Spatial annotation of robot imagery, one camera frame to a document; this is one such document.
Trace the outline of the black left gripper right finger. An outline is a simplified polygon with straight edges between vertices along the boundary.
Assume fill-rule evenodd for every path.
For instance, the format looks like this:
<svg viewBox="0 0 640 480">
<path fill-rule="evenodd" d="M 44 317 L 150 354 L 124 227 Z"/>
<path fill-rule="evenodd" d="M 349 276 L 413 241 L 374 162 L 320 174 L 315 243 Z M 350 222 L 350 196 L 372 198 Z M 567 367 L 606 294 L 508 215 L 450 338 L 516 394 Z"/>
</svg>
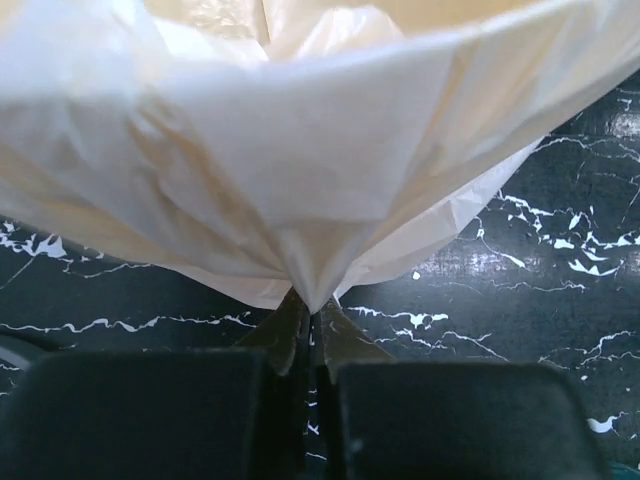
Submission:
<svg viewBox="0 0 640 480">
<path fill-rule="evenodd" d="M 605 460 L 557 371 L 400 361 L 329 301 L 313 317 L 330 479 L 601 479 Z"/>
</svg>

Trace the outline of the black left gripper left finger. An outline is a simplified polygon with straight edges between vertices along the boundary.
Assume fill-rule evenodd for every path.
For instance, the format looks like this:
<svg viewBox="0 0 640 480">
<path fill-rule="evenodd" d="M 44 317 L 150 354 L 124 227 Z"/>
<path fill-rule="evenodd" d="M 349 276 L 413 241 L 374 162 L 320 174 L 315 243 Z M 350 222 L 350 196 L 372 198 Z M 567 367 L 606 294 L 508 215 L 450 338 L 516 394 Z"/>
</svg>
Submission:
<svg viewBox="0 0 640 480">
<path fill-rule="evenodd" d="M 304 468 L 306 307 L 298 294 L 230 348 L 49 353 L 1 409 L 5 479 L 295 479 Z"/>
</svg>

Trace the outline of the detached white trash bag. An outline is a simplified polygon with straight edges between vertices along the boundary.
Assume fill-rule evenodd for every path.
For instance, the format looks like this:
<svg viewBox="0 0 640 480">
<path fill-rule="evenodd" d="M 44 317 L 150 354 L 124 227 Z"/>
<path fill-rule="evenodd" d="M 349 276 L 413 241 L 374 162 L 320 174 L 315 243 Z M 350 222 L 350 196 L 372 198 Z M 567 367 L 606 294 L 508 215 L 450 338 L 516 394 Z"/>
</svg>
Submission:
<svg viewBox="0 0 640 480">
<path fill-rule="evenodd" d="M 5 1 L 1 212 L 317 311 L 638 66 L 635 1 Z"/>
</svg>

